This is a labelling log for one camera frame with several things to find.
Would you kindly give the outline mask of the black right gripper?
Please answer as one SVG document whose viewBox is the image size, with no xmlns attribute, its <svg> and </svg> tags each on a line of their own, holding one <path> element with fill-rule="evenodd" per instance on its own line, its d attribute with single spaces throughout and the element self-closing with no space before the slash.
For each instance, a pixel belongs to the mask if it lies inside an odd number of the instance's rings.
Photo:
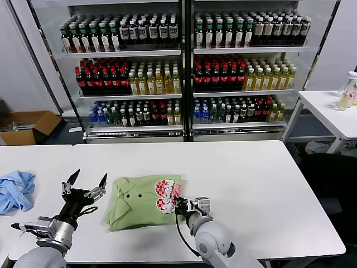
<svg viewBox="0 0 357 268">
<path fill-rule="evenodd" d="M 175 204 L 175 214 L 184 215 L 186 219 L 189 219 L 192 214 L 196 211 L 196 202 L 192 199 L 185 199 L 183 197 L 174 197 Z"/>
</svg>

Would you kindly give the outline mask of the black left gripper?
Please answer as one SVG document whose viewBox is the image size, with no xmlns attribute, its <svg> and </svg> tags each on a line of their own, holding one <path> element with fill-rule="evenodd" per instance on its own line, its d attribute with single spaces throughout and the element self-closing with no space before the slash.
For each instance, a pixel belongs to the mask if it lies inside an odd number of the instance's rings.
<svg viewBox="0 0 357 268">
<path fill-rule="evenodd" d="M 62 197 L 65 201 L 65 205 L 60 211 L 60 221 L 62 222 L 76 222 L 84 207 L 92 205 L 106 193 L 107 173 L 99 185 L 92 190 L 71 189 L 79 173 L 80 169 L 71 174 L 67 181 L 61 183 Z"/>
</svg>

